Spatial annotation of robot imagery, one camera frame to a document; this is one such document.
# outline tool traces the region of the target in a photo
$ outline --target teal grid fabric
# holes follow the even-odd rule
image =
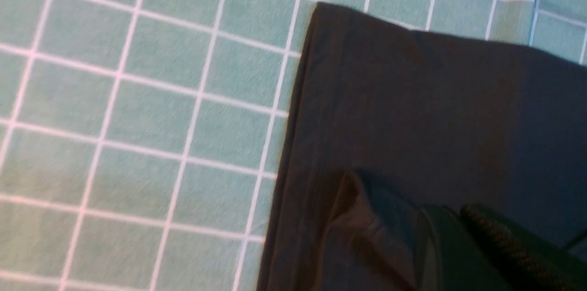
[[[316,1],[587,64],[587,0],[0,0],[0,289],[252,291]]]

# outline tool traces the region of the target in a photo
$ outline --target dark green plastic object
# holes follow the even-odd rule
[[[484,205],[420,209],[420,291],[583,291],[587,264]]]

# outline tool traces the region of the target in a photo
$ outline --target dark fabric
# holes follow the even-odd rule
[[[413,285],[415,210],[484,203],[563,247],[587,229],[587,71],[319,3],[258,291]]]

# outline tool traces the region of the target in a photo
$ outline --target black garment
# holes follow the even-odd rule
[[[587,70],[319,3],[257,290],[409,288],[426,203],[484,203],[560,247],[587,229]]]

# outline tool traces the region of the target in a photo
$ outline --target black cloth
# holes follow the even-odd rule
[[[415,210],[484,203],[563,247],[587,229],[587,70],[318,3],[258,291],[409,289]]]

